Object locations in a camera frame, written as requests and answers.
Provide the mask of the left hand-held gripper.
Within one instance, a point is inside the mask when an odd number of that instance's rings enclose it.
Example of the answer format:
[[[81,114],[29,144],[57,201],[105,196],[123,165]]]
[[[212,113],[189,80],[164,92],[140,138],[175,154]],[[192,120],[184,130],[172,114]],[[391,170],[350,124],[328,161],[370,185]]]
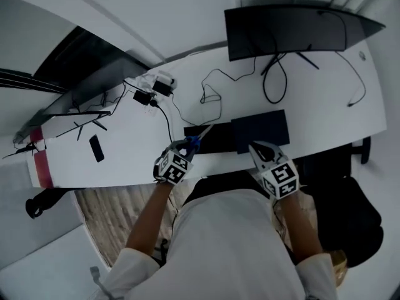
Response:
[[[195,149],[187,149],[189,141],[173,141],[156,159],[153,178],[159,183],[179,184],[191,170]]]

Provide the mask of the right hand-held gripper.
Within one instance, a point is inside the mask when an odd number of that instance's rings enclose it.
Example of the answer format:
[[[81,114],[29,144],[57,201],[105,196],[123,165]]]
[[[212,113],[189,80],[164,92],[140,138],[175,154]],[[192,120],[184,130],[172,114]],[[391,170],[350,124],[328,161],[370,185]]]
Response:
[[[297,169],[292,160],[282,156],[278,146],[266,141],[253,141],[249,145],[249,152],[264,189],[275,199],[285,198],[299,190]]]

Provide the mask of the blue-handled scissors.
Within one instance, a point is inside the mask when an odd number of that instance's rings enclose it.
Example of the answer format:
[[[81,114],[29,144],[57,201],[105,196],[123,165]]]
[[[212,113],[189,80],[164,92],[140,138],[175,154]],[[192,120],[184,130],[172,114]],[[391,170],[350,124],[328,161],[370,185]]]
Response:
[[[188,147],[186,148],[187,154],[196,154],[199,151],[202,139],[213,128],[213,126],[213,124],[209,125],[205,130],[201,132],[201,134],[197,136],[185,137],[185,140],[188,142]]]

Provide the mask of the black box with scissors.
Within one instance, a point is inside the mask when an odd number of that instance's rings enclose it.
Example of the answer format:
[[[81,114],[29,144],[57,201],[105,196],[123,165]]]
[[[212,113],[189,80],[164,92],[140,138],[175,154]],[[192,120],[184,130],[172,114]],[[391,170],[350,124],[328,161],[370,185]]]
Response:
[[[241,117],[215,124],[201,141],[199,154],[248,153],[252,141],[266,141],[277,146],[290,143],[283,110]]]

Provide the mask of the person's right forearm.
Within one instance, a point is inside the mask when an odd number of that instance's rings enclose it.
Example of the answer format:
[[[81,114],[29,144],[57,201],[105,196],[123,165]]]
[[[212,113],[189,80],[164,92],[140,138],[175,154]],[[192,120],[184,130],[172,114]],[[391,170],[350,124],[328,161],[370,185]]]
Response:
[[[298,192],[283,197],[278,203],[287,226],[296,261],[300,263],[312,256],[322,254],[323,248],[318,234],[301,208]]]

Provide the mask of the person's left forearm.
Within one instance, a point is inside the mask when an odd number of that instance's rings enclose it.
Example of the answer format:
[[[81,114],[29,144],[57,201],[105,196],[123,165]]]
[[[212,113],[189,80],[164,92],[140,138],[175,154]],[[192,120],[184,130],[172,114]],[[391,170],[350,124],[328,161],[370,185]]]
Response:
[[[172,190],[173,185],[168,182],[156,185],[151,197],[134,223],[127,239],[126,248],[152,256]]]

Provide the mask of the person's black trousers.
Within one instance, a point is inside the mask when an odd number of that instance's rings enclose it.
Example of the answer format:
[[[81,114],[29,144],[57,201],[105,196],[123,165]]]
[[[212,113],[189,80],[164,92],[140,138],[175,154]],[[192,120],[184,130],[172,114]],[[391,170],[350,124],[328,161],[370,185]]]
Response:
[[[248,171],[236,171],[217,174],[200,179],[184,202],[184,206],[199,198],[226,191],[250,189],[270,198],[269,193],[256,181]]]

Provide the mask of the white power strip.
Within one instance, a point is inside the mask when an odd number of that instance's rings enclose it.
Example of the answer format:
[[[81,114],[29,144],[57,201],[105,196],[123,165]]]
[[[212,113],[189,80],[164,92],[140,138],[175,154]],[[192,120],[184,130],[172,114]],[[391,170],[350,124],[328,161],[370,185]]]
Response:
[[[163,96],[162,94],[159,94],[156,91],[153,91],[153,84],[155,80],[159,80],[161,82],[170,85],[172,87],[173,92],[176,89],[176,80],[163,71],[159,71],[156,74],[146,73],[135,78],[127,77],[124,80],[124,84],[129,88],[127,92],[129,94],[132,94],[132,96],[134,96],[134,92],[137,90],[152,94],[153,99],[151,100],[149,105],[143,106],[142,104],[139,103],[142,106],[144,113],[149,116],[155,116],[157,111],[159,110],[158,106],[160,105],[161,101],[164,98],[168,98],[166,96]]]

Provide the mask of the person's white shirt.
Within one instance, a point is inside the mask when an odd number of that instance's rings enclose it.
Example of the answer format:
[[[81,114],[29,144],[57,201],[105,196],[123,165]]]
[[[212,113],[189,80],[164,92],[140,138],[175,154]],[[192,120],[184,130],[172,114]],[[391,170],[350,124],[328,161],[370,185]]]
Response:
[[[331,257],[294,264],[268,200],[250,189],[187,203],[165,265],[125,248],[104,287],[124,300],[338,300]]]

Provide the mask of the black monitor with tripod stand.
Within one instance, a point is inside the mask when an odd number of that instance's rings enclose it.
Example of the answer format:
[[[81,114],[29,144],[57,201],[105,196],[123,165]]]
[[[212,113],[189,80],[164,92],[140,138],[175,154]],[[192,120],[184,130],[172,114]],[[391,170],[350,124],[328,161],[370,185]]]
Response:
[[[82,105],[120,85],[124,79],[135,78],[148,70],[148,66],[126,57],[120,57],[110,62],[83,79],[73,89],[57,98],[50,105],[37,111],[14,135],[13,143],[22,143],[31,131],[47,122],[50,115],[67,113],[69,109],[73,108],[74,104]]]

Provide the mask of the wide black monitor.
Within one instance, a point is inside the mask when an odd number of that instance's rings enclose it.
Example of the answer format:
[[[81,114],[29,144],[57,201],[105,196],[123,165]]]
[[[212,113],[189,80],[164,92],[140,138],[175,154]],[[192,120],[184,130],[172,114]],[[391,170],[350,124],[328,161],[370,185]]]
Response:
[[[230,61],[319,51],[345,51],[385,29],[347,11],[298,4],[271,4],[224,12]]]

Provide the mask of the red notebook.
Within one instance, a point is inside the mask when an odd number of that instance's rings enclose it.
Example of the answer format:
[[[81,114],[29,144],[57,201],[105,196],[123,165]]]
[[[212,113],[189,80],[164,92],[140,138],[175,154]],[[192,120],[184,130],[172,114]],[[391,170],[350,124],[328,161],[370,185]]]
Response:
[[[46,152],[46,141],[43,136],[42,127],[39,126],[33,130],[29,137],[32,144],[35,146],[33,159],[39,187],[45,189],[54,188]]]

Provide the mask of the small black monitor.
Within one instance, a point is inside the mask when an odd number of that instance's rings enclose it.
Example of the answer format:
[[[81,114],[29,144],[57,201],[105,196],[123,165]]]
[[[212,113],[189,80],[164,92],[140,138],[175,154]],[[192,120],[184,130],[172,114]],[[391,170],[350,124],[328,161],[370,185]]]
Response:
[[[40,140],[37,142],[28,142],[23,144],[22,146],[17,147],[15,144],[13,146],[13,152],[10,152],[7,155],[1,156],[2,159],[8,159],[9,157],[14,157],[26,153],[31,153],[33,156],[34,153],[38,153],[41,151],[45,151],[47,149],[45,140]]]

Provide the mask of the light grey sofa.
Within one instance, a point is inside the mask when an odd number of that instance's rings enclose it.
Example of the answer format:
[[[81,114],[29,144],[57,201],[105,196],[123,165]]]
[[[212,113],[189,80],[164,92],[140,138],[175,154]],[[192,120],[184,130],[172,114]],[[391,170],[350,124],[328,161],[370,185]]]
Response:
[[[95,250],[73,192],[31,219],[25,204],[41,193],[25,162],[0,165],[0,297],[93,300],[90,268],[108,267]]]

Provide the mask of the black window frame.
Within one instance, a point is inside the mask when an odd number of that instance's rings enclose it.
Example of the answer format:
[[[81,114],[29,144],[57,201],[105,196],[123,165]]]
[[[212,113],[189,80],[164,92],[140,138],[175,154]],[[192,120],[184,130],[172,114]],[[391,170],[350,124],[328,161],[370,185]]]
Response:
[[[0,88],[34,90],[47,93],[65,94],[68,89],[33,78],[25,72],[0,68]]]

